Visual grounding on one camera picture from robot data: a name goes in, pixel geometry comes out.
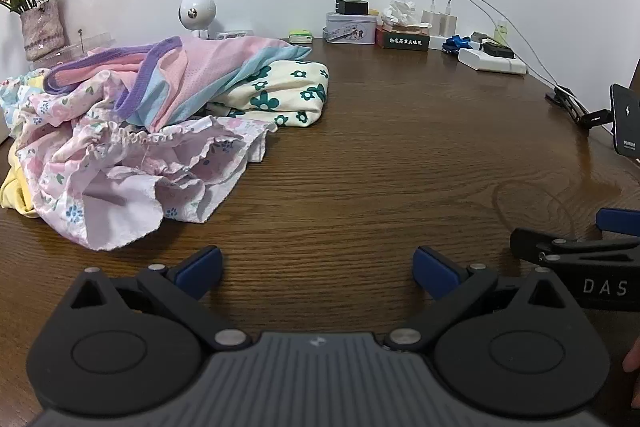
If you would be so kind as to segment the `person right hand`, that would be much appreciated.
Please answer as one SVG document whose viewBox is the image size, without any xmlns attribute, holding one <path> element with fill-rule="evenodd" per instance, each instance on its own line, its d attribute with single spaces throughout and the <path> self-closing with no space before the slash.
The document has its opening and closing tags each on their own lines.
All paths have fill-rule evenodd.
<svg viewBox="0 0 640 427">
<path fill-rule="evenodd" d="M 623 361 L 623 370 L 625 373 L 639 372 L 640 369 L 640 338 L 634 340 Z M 636 387 L 634 387 L 634 396 L 632 397 L 631 406 L 634 409 L 640 409 L 640 379 L 637 379 Z"/>
</svg>

